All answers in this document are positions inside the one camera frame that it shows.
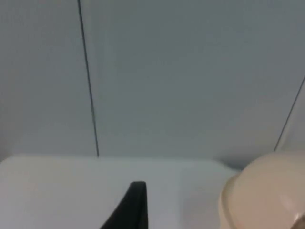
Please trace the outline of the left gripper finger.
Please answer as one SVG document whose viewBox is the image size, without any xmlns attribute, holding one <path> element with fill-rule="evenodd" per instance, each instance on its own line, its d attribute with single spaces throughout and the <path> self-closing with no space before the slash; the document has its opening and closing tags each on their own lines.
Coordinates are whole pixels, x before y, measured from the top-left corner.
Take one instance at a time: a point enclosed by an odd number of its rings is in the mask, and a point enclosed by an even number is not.
<svg viewBox="0 0 305 229">
<path fill-rule="evenodd" d="M 148 229 L 147 186 L 134 181 L 101 229 Z"/>
</svg>

